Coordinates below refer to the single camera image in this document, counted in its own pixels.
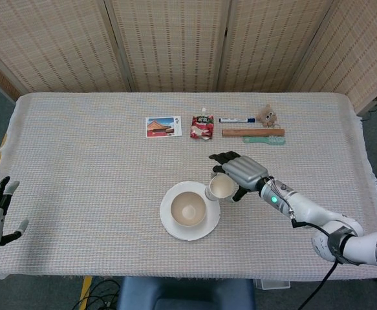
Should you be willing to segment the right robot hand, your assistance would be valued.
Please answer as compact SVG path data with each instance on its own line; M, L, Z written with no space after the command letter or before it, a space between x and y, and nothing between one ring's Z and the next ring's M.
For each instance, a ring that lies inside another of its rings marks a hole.
M237 184L238 189L231 198L233 202L239 202L250 192L261 194L269 177L267 168L234 151L212 154L208 158L218 163L213 167L213 172L223 173Z

